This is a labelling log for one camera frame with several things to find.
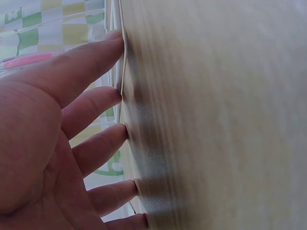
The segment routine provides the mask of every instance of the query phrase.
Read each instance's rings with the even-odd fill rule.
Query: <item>wooden board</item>
[[[122,1],[153,230],[307,229],[307,4]]]

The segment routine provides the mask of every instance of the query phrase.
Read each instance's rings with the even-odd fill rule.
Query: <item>green checkered pattern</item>
[[[104,0],[41,0],[0,13],[0,59],[40,51],[70,50],[82,44],[102,40]],[[107,78],[94,85],[109,85]],[[72,145],[115,123],[114,110],[103,113],[85,135]],[[120,152],[96,171],[99,175],[123,175]]]
[[[59,48],[69,50],[101,40],[103,24],[104,0],[34,1],[0,14],[1,46],[17,42],[15,55]]]

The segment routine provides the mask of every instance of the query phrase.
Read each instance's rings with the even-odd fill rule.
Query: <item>hand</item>
[[[83,91],[115,64],[123,46],[120,33],[113,32],[106,41],[0,79],[0,229],[147,229],[141,214],[107,223],[100,219],[137,194],[133,181],[90,191],[83,183],[126,140],[124,125],[69,145],[121,101],[110,87]]]

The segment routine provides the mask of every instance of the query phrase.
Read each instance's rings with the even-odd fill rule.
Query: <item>green square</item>
[[[28,48],[30,46],[36,46],[38,44],[38,28],[32,29],[23,33],[18,33],[19,45],[18,50]]]
[[[87,24],[63,24],[62,33],[64,45],[88,43]]]
[[[101,114],[101,117],[114,117],[114,109],[113,108],[108,109],[103,114]]]
[[[38,12],[23,18],[23,28],[42,23],[42,12]]]
[[[15,22],[23,17],[22,14],[22,7],[18,8],[17,10],[14,10],[12,12],[6,13],[4,17],[4,23],[7,25],[9,23]]]
[[[86,19],[86,23],[88,24],[96,24],[105,19],[105,13],[102,12],[96,15],[86,15],[85,19]]]
[[[85,12],[85,3],[79,2],[70,5],[63,6],[63,15],[68,16],[75,13]]]

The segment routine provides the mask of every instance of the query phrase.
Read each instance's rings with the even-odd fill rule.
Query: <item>finger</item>
[[[82,93],[62,110],[62,130],[70,140],[88,127],[105,110],[121,101],[112,87],[97,87]]]
[[[10,80],[42,90],[64,108],[120,58],[124,48],[120,32],[115,31],[106,39],[25,68],[11,75]]]
[[[104,165],[127,139],[126,127],[116,124],[72,149],[84,177]]]
[[[88,191],[88,195],[97,213],[103,217],[119,209],[137,195],[132,180],[109,184]]]
[[[137,214],[124,219],[106,223],[108,230],[147,230],[148,224],[144,214]]]

